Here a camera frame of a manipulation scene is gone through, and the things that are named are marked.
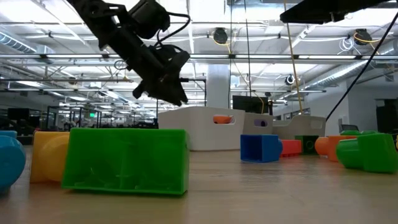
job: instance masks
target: ceiling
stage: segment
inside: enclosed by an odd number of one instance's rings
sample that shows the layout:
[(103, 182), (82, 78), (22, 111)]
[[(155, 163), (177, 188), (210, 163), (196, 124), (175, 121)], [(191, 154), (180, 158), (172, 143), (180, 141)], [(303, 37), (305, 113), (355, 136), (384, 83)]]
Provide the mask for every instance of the ceiling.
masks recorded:
[[(127, 9), (132, 8), (138, 0), (107, 0), (115, 4), (123, 4)], [(158, 0), (158, 2), (170, 12), (187, 14), (189, 12), (192, 23), (183, 31), (169, 39), (170, 43), (186, 50), (191, 54), (290, 54), (287, 27), (279, 21), (279, 14), (284, 11), (282, 1), (274, 0), (276, 4), (255, 4), (255, 1), (248, 0), (247, 13), (240, 8), (231, 11), (224, 0)], [(76, 12), (68, 5), (66, 0), (44, 0), (40, 5), (36, 0), (2, 0), (0, 2), (0, 31), (4, 30), (16, 37), (23, 43), (31, 46), (46, 45), (56, 54), (106, 54), (100, 52), (98, 41)], [(294, 54), (309, 55), (369, 55), (372, 52), (370, 45), (353, 45), (349, 50), (342, 50), (342, 41), (345, 37), (352, 35), (355, 29), (367, 29), (373, 39), (379, 39), (386, 26), (389, 25), (396, 14), (397, 9), (372, 8), (358, 11), (346, 16), (346, 19), (336, 23), (329, 23), (319, 26), (305, 24), (290, 24), (291, 38), (294, 42)], [(170, 31), (178, 29), (185, 22), (184, 18), (172, 17), (172, 25), (169, 30), (161, 36), (167, 35)], [(225, 28), (229, 39), (232, 36), (232, 43), (228, 50), (225, 45), (217, 45), (211, 38), (216, 27)], [(398, 26), (394, 26), (388, 39), (398, 35)], [(154, 44), (155, 39), (145, 40), (147, 45)], [(20, 52), (0, 44), (1, 54), (20, 54)], [(9, 60), (15, 65), (25, 67), (36, 74), (45, 74), (45, 67), (26, 65), (26, 60)], [(187, 63), (181, 71), (181, 77), (206, 78), (208, 73), (206, 60)], [(302, 83), (310, 82), (332, 68), (339, 66), (339, 63), (300, 63), (296, 65), (297, 75)], [(47, 74), (52, 78), (109, 78), (110, 74), (116, 74), (113, 67), (91, 66), (91, 67), (49, 67)], [(287, 63), (261, 63), (253, 62), (250, 65), (252, 87), (258, 89), (287, 89), (284, 78), (293, 73), (293, 66)], [(240, 61), (231, 66), (232, 75), (239, 76), (239, 72), (249, 72), (249, 64)], [(109, 80), (100, 85), (110, 89), (135, 88), (141, 78), (134, 71), (121, 71), (118, 78), (127, 76), (132, 82), (114, 82)], [(240, 78), (237, 89), (246, 89), (246, 84)], [(68, 83), (58, 83), (64, 88), (88, 88), (90, 83), (78, 83), (71, 86)], [(183, 83), (184, 88), (192, 89), (199, 86), (197, 83)], [(131, 92), (119, 92), (120, 96), (136, 102)], [(202, 91), (187, 92), (188, 98), (203, 99)]]

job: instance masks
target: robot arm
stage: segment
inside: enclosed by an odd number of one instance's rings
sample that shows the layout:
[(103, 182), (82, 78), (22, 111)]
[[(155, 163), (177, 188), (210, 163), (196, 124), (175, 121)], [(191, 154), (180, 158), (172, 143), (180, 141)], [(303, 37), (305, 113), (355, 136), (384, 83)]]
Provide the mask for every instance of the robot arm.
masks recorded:
[(143, 92), (177, 106), (188, 101), (179, 75), (190, 55), (173, 45), (147, 47), (150, 39), (170, 27), (170, 13), (154, 0), (140, 0), (130, 11), (124, 5), (102, 0), (68, 0), (98, 38), (99, 48), (111, 47), (134, 70), (142, 81), (133, 91), (136, 98)]

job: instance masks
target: desk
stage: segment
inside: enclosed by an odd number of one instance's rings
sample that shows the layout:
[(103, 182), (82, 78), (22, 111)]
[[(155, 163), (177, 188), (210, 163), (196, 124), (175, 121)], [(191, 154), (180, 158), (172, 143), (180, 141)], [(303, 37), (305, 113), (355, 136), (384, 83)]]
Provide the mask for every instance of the desk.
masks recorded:
[[(27, 149), (28, 161), (30, 148)], [(183, 197), (71, 192), (31, 185), (29, 165), (0, 198), (1, 223), (397, 223), (398, 175), (346, 170), (317, 156), (241, 163), (192, 152)]]

